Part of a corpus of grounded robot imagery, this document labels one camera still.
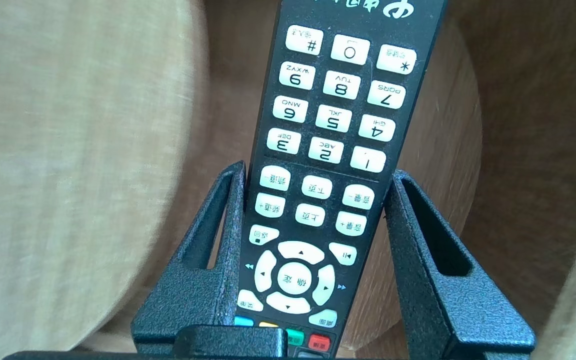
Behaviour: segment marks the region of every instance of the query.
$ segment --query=remote control button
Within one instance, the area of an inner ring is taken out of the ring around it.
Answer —
[[[295,155],[299,153],[299,144],[302,142],[302,134],[299,132],[281,130],[276,127],[268,131],[268,139],[265,145],[268,149]]]
[[[334,35],[330,57],[334,60],[365,65],[370,50],[370,41],[346,35]]]
[[[285,259],[300,259],[315,265],[324,260],[324,251],[317,246],[302,241],[284,241],[279,243],[279,253]]]
[[[311,312],[311,305],[303,297],[288,297],[281,292],[273,292],[265,298],[266,304],[275,310],[287,314],[306,314]]]
[[[324,32],[299,25],[290,25],[286,35],[286,48],[304,54],[319,55],[322,50]]]
[[[336,217],[336,230],[343,235],[349,237],[358,237],[364,234],[366,229],[366,217],[358,214],[351,214],[350,212],[339,211]]]
[[[355,169],[381,173],[386,165],[386,154],[379,150],[372,150],[361,146],[355,146],[350,158],[350,166]]]
[[[375,201],[375,192],[368,186],[353,184],[348,185],[343,191],[343,205],[348,207],[370,210]]]
[[[285,192],[290,184],[290,171],[281,166],[268,165],[261,169],[259,185],[265,188]]]
[[[341,155],[344,153],[344,143],[313,137],[310,141],[310,150],[308,157],[322,162],[339,164]]]
[[[322,306],[330,299],[335,289],[335,269],[332,265],[326,265],[319,269],[317,275],[319,282],[312,292],[312,300],[316,305]]]
[[[235,316],[235,326],[253,326],[255,322],[253,319],[243,316]]]
[[[288,334],[288,345],[300,347],[304,344],[304,332],[294,328],[286,328]]]
[[[330,338],[324,335],[313,333],[310,335],[310,340],[308,340],[308,347],[312,350],[326,353],[328,350],[330,350]]]
[[[324,80],[324,94],[355,100],[362,78],[337,71],[328,71]]]
[[[272,107],[272,116],[295,123],[304,123],[306,112],[308,112],[308,101],[288,96],[277,96]]]
[[[326,210],[324,210],[323,207],[310,205],[308,203],[300,203],[294,212],[294,219],[297,223],[308,226],[322,226],[325,217]]]
[[[250,235],[248,240],[255,245],[264,246],[268,242],[273,241],[279,237],[279,230],[272,227],[262,225],[252,225],[250,227]]]
[[[323,326],[324,328],[334,328],[337,325],[337,312],[335,310],[323,310],[308,317],[308,322],[312,325]]]
[[[397,110],[404,105],[404,98],[406,98],[406,89],[403,86],[377,80],[370,84],[369,104]]]
[[[288,262],[279,268],[277,273],[277,282],[279,287],[290,294],[291,296],[298,296],[306,292],[311,287],[313,282],[313,274],[310,269],[304,264],[299,262]]]
[[[313,82],[315,81],[315,71],[316,69],[313,66],[286,61],[281,64],[279,82],[287,87],[312,90]]]
[[[377,59],[377,69],[408,75],[417,62],[417,53],[409,48],[382,45]]]
[[[330,253],[334,255],[339,264],[349,267],[355,264],[357,260],[357,248],[347,244],[330,243],[328,244]]]
[[[319,105],[315,125],[319,128],[347,133],[353,112],[328,105]]]
[[[259,215],[267,218],[279,218],[284,214],[285,205],[286,199],[283,197],[274,196],[274,194],[258,193],[256,195],[254,210],[256,210]]]
[[[256,291],[262,293],[273,285],[271,273],[277,265],[277,258],[270,250],[264,251],[254,267],[254,286]]]
[[[389,142],[395,135],[395,121],[389,118],[364,115],[361,117],[359,136],[375,139],[376,141]]]
[[[237,306],[243,309],[252,310],[253,312],[262,312],[264,305],[255,294],[250,290],[239,290],[237,296]]]
[[[310,351],[299,351],[297,358],[307,358],[307,359],[323,359],[324,355],[320,353],[313,353]]]
[[[307,175],[301,183],[301,192],[305,196],[325,200],[332,193],[332,181],[325,177]]]

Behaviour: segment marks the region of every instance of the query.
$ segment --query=blue button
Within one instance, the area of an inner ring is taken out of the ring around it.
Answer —
[[[235,316],[235,326],[253,326],[255,322],[252,319],[243,316]]]

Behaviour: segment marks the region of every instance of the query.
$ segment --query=green button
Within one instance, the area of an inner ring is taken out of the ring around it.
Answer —
[[[288,345],[300,347],[304,344],[304,333],[292,328],[286,328],[288,333]]]

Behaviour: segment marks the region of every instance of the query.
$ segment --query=black remote control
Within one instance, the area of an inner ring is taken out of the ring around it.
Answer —
[[[445,0],[282,0],[249,169],[238,326],[331,358]]]

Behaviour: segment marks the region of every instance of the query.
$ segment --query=red button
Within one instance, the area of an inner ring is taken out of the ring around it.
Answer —
[[[312,350],[326,353],[326,351],[330,349],[330,338],[324,335],[317,335],[317,333],[313,333],[313,335],[310,335],[308,347]]]

